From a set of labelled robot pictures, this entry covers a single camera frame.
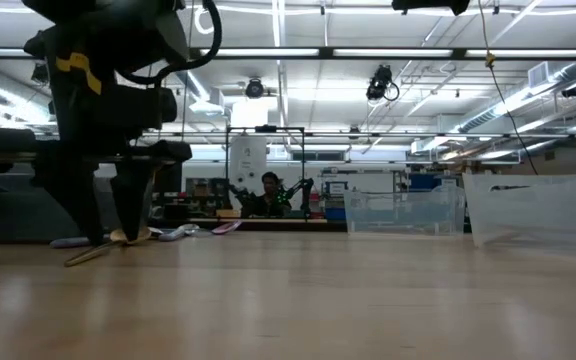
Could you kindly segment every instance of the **man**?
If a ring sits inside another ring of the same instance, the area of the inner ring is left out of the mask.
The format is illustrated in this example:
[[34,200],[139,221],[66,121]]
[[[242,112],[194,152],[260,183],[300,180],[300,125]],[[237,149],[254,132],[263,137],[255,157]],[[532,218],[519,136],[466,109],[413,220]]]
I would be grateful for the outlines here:
[[290,212],[290,202],[279,196],[279,178],[273,172],[261,177],[264,184],[264,195],[253,199],[251,208],[242,209],[242,216],[284,217]]

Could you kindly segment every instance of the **ceiling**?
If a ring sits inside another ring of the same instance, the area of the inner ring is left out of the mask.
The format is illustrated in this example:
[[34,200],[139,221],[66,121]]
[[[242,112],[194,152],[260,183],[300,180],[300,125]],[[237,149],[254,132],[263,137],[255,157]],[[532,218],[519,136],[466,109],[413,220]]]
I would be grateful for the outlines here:
[[[389,9],[390,0],[285,0],[284,26],[273,30],[273,0],[219,1],[222,7],[223,47],[476,47],[484,46],[480,16],[437,16],[409,13],[396,14]],[[493,1],[483,0],[486,8]],[[486,14],[489,39],[493,47],[513,48],[576,48],[576,0],[536,1],[537,6],[515,21],[522,10],[535,1],[501,0],[503,10],[498,15]],[[188,6],[192,0],[186,0]],[[326,16],[318,11],[325,3]],[[50,22],[34,13],[10,13],[23,9],[21,1],[0,0],[0,47],[20,48],[38,30]],[[471,1],[476,10],[477,2]],[[296,13],[313,12],[314,14]],[[192,12],[180,13],[188,42],[192,47],[209,47],[212,35],[201,34],[193,26]],[[209,16],[200,19],[203,27],[210,27]],[[523,86],[527,71],[540,61],[497,61],[495,74],[502,91]],[[406,60],[282,60],[287,87],[287,118],[284,124],[303,126],[313,131],[347,131],[358,125],[363,131],[448,131],[466,114],[498,102],[490,71],[483,61],[412,61]],[[365,98],[369,78],[379,65],[390,65],[401,89],[400,98],[373,111]],[[31,60],[0,60],[0,74],[28,87],[36,87],[30,80],[34,68]],[[242,101],[241,83],[258,77],[274,90],[279,87],[279,71],[275,60],[214,60],[196,69],[193,74],[206,88],[221,89],[226,103]],[[168,78],[167,86],[181,89],[178,96],[179,118],[164,130],[211,131],[225,127],[224,116],[193,113],[185,105],[183,83],[177,76]],[[39,89],[48,94],[47,89]],[[275,99],[269,99],[270,123],[280,124]],[[551,114],[561,106],[572,106],[576,98],[560,98],[555,107],[549,95],[515,110],[522,123]],[[508,121],[489,127],[490,131],[508,132]],[[188,138],[197,142],[218,142],[219,138]],[[385,138],[382,144],[410,144],[411,138]],[[330,140],[348,142],[347,138]]]

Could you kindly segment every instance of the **wooden floor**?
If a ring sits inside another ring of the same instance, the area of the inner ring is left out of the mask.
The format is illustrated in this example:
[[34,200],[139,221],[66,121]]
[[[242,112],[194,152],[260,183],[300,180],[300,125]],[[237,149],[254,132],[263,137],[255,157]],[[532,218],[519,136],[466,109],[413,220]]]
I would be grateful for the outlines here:
[[0,246],[0,360],[576,360],[576,256],[244,233]]

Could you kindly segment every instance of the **clear plastic bin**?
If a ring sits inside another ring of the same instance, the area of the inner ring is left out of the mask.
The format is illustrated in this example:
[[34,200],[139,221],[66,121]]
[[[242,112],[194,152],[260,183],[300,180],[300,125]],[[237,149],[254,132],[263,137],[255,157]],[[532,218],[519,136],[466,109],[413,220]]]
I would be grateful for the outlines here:
[[464,191],[344,195],[348,233],[463,235]]
[[576,243],[576,175],[464,174],[463,179],[475,245]]

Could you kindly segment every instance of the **yellow label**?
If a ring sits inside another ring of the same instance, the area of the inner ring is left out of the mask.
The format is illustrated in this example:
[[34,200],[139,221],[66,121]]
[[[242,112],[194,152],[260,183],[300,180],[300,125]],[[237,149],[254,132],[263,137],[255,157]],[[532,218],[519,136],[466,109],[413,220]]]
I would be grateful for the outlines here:
[[90,90],[97,95],[101,95],[101,81],[90,71],[90,60],[88,60],[86,55],[74,52],[70,54],[70,59],[68,60],[57,58],[56,65],[57,69],[63,72],[70,72],[71,68],[83,70],[86,73],[86,81]]

